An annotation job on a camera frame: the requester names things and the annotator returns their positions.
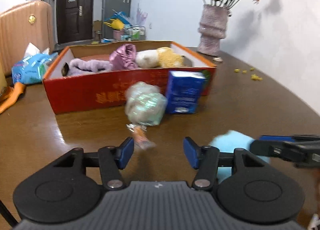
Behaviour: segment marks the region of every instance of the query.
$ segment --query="pink textured vase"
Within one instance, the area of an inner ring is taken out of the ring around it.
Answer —
[[[226,37],[228,10],[218,6],[204,5],[200,27],[201,33],[198,52],[218,56],[220,39]]]

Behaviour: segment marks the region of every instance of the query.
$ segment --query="cable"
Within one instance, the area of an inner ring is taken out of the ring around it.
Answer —
[[[15,227],[18,222],[17,220],[13,217],[13,215],[9,212],[9,210],[6,208],[6,206],[2,203],[0,200],[0,214],[4,217],[4,219],[8,222],[8,224],[11,227]]]

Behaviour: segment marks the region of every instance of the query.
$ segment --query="open box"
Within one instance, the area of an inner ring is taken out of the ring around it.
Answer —
[[[160,47],[171,47],[185,56],[191,67],[121,70],[92,75],[63,77],[61,70],[73,58],[104,59],[123,44],[134,44],[137,52]],[[209,93],[216,66],[192,50],[172,41],[119,41],[98,45],[66,47],[44,75],[43,84],[55,114],[87,111],[96,108],[123,105],[125,91],[138,81],[161,88],[164,93],[170,70],[202,72],[207,78],[203,96]]]

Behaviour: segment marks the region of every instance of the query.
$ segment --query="clear plastic wrap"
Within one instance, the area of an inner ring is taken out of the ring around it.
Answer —
[[[157,86],[138,82],[126,92],[125,114],[133,124],[159,125],[167,106],[167,99]]]

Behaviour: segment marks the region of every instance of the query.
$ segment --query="blue plastic package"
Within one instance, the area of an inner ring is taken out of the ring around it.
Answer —
[[[206,78],[199,72],[170,71],[167,113],[195,113]]]
[[[15,84],[20,82],[24,85],[36,84],[42,81],[42,77],[47,71],[46,65],[49,61],[54,60],[58,53],[48,54],[35,54],[23,58],[12,67],[12,80]]]

